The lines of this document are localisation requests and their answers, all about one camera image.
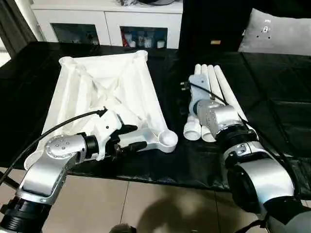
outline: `black fabric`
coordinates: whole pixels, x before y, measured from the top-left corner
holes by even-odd
[[[252,8],[278,17],[311,18],[309,0],[184,0],[179,49],[237,51]]]
[[[13,0],[0,0],[0,37],[11,57],[31,41],[36,41]]]
[[[95,56],[134,52],[132,48],[31,43],[0,68],[2,147],[0,166],[39,136],[60,71],[62,56]],[[172,153],[139,152],[113,163],[91,161],[74,175],[160,183],[228,191],[220,166],[220,150],[203,140],[183,137],[190,93],[179,83],[195,64],[220,65],[248,120],[284,152],[297,174],[302,198],[311,199],[311,58],[307,56],[209,53],[181,56],[176,50],[148,50],[148,68],[169,129],[178,135]],[[22,168],[23,160],[17,167]]]
[[[251,10],[250,0],[184,0],[179,49],[199,54],[237,51]]]
[[[268,200],[264,203],[264,208],[270,216],[286,225],[297,215],[311,211],[311,208],[305,207],[300,200],[294,197],[279,197]]]
[[[309,0],[254,0],[253,7],[278,17],[311,18]]]

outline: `table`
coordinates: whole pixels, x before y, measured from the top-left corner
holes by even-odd
[[[63,56],[134,52],[132,48],[35,42],[0,68],[2,153],[0,166],[38,137],[57,82]],[[196,63],[220,65],[248,120],[286,154],[298,176],[302,198],[311,199],[311,58],[308,56],[148,50],[148,68],[169,129],[178,135],[174,152],[139,152],[117,162],[85,162],[70,174],[228,191],[215,144],[183,137],[189,92],[179,83]],[[23,161],[16,168],[23,167]]]

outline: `tiled floor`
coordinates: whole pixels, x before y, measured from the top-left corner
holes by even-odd
[[[11,177],[20,182],[23,174],[13,170]],[[13,196],[13,189],[0,187],[1,205]],[[311,207],[311,201],[302,202]],[[229,193],[68,176],[43,232],[108,233],[122,222],[138,233],[234,233],[255,219]]]

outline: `white pvc elbow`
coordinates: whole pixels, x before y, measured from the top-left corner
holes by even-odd
[[[201,125],[198,118],[188,116],[184,127],[184,137],[190,141],[196,141],[201,137]]]

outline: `black cable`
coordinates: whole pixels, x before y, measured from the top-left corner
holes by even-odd
[[[199,85],[197,85],[197,84],[190,83],[190,82],[189,82],[189,85],[190,85],[190,86],[195,86],[196,88],[199,88],[199,89],[201,89],[201,90],[203,90],[203,91],[206,91],[206,92],[209,93],[211,96],[213,96],[215,99],[220,100],[220,101],[223,102],[225,105],[229,105],[227,101],[223,100],[222,98],[220,98],[219,96],[215,95],[215,94],[212,93],[211,91],[205,89],[204,87],[201,87],[201,86],[199,86]]]
[[[194,86],[194,87],[197,87],[203,91],[206,91],[207,93],[209,93],[211,96],[213,96],[214,98],[220,100],[221,102],[223,102],[225,105],[229,105],[227,101],[223,100],[222,98],[220,98],[219,96],[215,95],[214,93],[212,93],[211,91],[201,87],[201,86],[198,86],[194,83],[191,83],[191,82],[188,82],[188,84],[190,86]],[[292,167],[292,165],[290,164],[288,158],[283,154],[283,152],[281,152],[277,146],[263,133],[261,132],[258,127],[256,127],[253,123],[250,123],[249,121],[247,120],[244,120],[240,115],[239,115],[240,119],[242,120],[242,122],[244,124],[247,124],[249,125],[250,127],[252,127],[256,132],[257,134],[259,135],[259,137],[261,137],[262,139],[264,139],[280,156],[280,158],[283,160],[281,161],[279,157],[277,157],[274,153],[272,153],[267,147],[264,147],[265,150],[271,154],[271,156],[276,160],[278,161],[282,167],[284,167],[284,169],[288,172],[288,174],[290,175],[293,183],[294,183],[294,195],[296,198],[300,199],[300,185],[299,185],[299,182],[298,182],[298,178],[294,172],[294,169]]]
[[[8,175],[10,174],[10,172],[12,171],[14,165],[17,163],[17,161],[25,154],[28,152],[29,149],[31,149],[34,144],[36,144],[38,141],[40,141],[42,138],[44,138],[45,136],[49,135],[50,133],[52,133],[53,131],[57,130],[58,128],[70,123],[70,122],[73,122],[77,119],[80,119],[80,118],[83,118],[83,117],[86,117],[86,116],[89,116],[89,115],[93,115],[93,114],[97,114],[99,115],[100,117],[102,115],[105,114],[105,112],[107,111],[107,109],[103,109],[103,110],[97,110],[97,111],[92,111],[92,112],[89,112],[89,113],[84,113],[84,114],[81,114],[81,115],[78,115],[78,116],[75,116],[71,119],[68,119],[56,126],[54,126],[53,128],[49,129],[48,131],[46,131],[45,133],[43,133],[40,137],[38,137],[35,141],[33,141],[31,144],[29,144],[29,146],[24,149],[18,156],[16,156],[16,158],[13,160],[13,162],[11,163],[11,165],[7,168],[7,170],[5,171],[5,173],[3,174],[3,176],[1,177],[0,179],[0,186],[1,184],[3,183],[3,181],[8,177]]]

